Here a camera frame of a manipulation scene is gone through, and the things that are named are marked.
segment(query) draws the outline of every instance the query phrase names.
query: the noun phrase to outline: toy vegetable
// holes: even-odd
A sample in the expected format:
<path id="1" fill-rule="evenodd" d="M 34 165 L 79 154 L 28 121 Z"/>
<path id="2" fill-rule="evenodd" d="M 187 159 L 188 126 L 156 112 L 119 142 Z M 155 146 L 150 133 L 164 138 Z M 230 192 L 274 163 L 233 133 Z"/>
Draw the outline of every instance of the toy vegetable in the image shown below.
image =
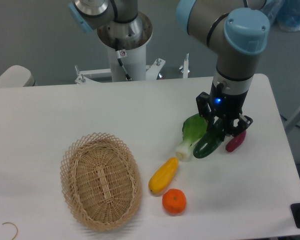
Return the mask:
<path id="1" fill-rule="evenodd" d="M 240 133 L 238 136 L 235 136 L 232 138 L 228 144 L 225 146 L 225 150 L 227 150 L 229 153 L 232 153 L 234 150 L 236 150 L 245 140 L 247 131 L 244 130 L 242 133 Z"/>
<path id="2" fill-rule="evenodd" d="M 186 160 L 192 153 L 196 143 L 206 133 L 207 122 L 199 113 L 189 117 L 182 126 L 183 141 L 175 149 L 180 160 Z"/>
<path id="3" fill-rule="evenodd" d="M 174 178 L 179 166 L 179 160 L 175 156 L 165 162 L 149 180 L 149 189 L 152 193 L 160 193 Z"/>
<path id="4" fill-rule="evenodd" d="M 223 120 L 219 118 L 205 135 L 198 141 L 193 156 L 197 159 L 203 159 L 213 153 L 222 143 Z"/>
<path id="5" fill-rule="evenodd" d="M 172 188 L 162 196 L 162 205 L 171 214 L 181 214 L 186 209 L 187 199 L 181 190 Z"/>

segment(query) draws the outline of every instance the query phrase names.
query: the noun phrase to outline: thin wire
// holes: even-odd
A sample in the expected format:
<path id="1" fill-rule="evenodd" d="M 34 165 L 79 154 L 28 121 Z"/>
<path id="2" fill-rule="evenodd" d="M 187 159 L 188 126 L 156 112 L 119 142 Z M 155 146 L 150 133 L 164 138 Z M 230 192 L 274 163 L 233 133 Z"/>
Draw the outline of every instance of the thin wire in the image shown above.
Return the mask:
<path id="1" fill-rule="evenodd" d="M 280 117 L 283 119 L 283 120 L 285 120 L 285 121 L 287 121 L 288 119 L 286 118 L 286 117 L 284 117 L 284 116 L 282 116 L 281 114 L 280 114 Z"/>
<path id="2" fill-rule="evenodd" d="M 15 229 L 16 229 L 16 234 L 15 234 L 14 237 L 11 239 L 11 240 L 14 240 L 14 239 L 17 237 L 18 232 L 19 232 L 17 226 L 16 226 L 14 223 L 12 223 L 12 222 L 4 222 L 4 223 L 2 223 L 2 225 L 4 225 L 4 224 L 12 224 L 12 225 L 15 227 Z"/>

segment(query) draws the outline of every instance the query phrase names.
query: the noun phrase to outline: clear plastic bag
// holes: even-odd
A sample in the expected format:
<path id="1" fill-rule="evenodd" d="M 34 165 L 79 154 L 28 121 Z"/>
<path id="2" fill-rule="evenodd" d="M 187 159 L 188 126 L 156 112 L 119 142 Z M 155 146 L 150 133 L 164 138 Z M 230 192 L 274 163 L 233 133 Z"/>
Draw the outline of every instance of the clear plastic bag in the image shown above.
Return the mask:
<path id="1" fill-rule="evenodd" d="M 300 0 L 285 0 L 278 13 L 277 22 L 284 31 L 300 31 Z"/>
<path id="2" fill-rule="evenodd" d="M 269 19 L 270 24 L 273 24 L 276 20 L 278 12 L 284 5 L 285 0 L 267 0 L 265 6 L 261 9 Z"/>

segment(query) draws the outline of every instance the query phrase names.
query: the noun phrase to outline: light blue joint cap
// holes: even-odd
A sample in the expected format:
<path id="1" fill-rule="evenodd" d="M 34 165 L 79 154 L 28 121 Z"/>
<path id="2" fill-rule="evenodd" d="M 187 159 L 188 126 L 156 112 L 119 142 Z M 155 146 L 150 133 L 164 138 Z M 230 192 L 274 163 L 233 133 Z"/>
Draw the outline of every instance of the light blue joint cap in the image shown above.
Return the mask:
<path id="1" fill-rule="evenodd" d="M 196 0 L 181 0 L 176 7 L 176 21 L 187 34 L 188 33 L 188 21 L 192 7 Z"/>
<path id="2" fill-rule="evenodd" d="M 78 10 L 76 9 L 75 5 L 71 2 L 68 4 L 68 8 L 70 10 L 70 13 L 75 20 L 77 24 L 79 24 L 80 28 L 85 33 L 92 33 L 94 30 L 88 25 L 88 23 L 83 19 L 83 17 L 80 15 Z"/>
<path id="3" fill-rule="evenodd" d="M 257 55 L 267 46 L 270 22 L 259 10 L 238 8 L 229 13 L 224 23 L 224 35 L 239 52 Z"/>

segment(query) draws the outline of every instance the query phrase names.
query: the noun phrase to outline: toy orange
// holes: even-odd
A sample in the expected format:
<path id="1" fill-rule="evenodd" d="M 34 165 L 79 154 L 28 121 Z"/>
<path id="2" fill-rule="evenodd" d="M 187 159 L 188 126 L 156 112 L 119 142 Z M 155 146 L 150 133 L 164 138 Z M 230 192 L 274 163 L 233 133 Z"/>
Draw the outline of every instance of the toy orange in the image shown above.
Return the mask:
<path id="1" fill-rule="evenodd" d="M 162 196 L 162 205 L 171 214 L 181 214 L 186 209 L 187 199 L 181 190 L 172 188 Z"/>

